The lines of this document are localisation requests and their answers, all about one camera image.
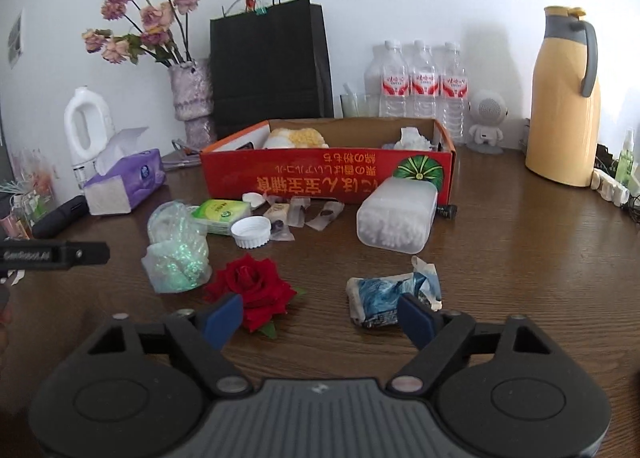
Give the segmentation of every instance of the yellow and white plush toy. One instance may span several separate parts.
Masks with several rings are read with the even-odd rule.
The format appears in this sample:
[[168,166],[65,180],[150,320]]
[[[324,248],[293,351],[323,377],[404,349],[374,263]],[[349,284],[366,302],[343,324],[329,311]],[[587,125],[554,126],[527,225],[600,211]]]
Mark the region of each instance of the yellow and white plush toy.
[[314,128],[302,128],[302,130],[288,130],[277,128],[269,134],[267,142],[262,148],[328,148],[320,132]]

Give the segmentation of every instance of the red cardboard box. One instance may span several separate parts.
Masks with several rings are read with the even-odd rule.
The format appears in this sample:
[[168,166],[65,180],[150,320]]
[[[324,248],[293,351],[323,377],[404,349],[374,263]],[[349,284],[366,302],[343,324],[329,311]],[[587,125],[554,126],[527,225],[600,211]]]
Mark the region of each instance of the red cardboard box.
[[[381,149],[414,126],[442,151]],[[276,128],[315,128],[330,148],[260,149]],[[335,198],[361,203],[392,175],[432,181],[438,204],[449,202],[456,151],[434,119],[356,117],[264,121],[205,148],[200,156],[212,198],[242,193]]]

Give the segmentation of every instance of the white plastic jug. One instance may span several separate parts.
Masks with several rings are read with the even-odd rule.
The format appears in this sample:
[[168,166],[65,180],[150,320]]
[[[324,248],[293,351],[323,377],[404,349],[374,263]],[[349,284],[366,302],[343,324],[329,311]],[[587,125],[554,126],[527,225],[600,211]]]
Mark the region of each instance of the white plastic jug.
[[[78,124],[83,123],[86,125],[84,137],[88,137],[87,147],[82,146],[81,134],[78,131]],[[85,182],[95,175],[95,158],[115,134],[113,120],[105,100],[86,86],[77,88],[65,108],[65,133],[74,176],[78,181],[78,187],[82,189]]]

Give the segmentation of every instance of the white robot figurine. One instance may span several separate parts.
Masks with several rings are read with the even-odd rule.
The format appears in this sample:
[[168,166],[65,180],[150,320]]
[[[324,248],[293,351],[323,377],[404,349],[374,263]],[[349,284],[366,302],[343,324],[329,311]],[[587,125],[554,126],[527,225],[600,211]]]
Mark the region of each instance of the white robot figurine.
[[504,99],[495,92],[481,90],[471,99],[470,114],[476,122],[469,128],[471,140],[466,146],[473,151],[498,155],[502,148],[497,146],[504,136],[498,125],[507,117]]

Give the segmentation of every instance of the crumpled blue wrapper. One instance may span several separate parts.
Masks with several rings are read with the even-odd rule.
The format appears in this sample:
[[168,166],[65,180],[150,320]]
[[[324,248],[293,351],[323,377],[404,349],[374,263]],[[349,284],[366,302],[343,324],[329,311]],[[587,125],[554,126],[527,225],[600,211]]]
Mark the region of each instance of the crumpled blue wrapper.
[[185,292],[209,281],[207,228],[178,201],[158,207],[146,225],[149,247],[142,266],[158,294]]
[[405,293],[415,295],[431,310],[442,308],[440,280],[433,263],[417,256],[411,258],[412,273],[385,278],[351,278],[347,281],[347,297],[351,320],[362,327],[373,328],[398,323],[398,299]]

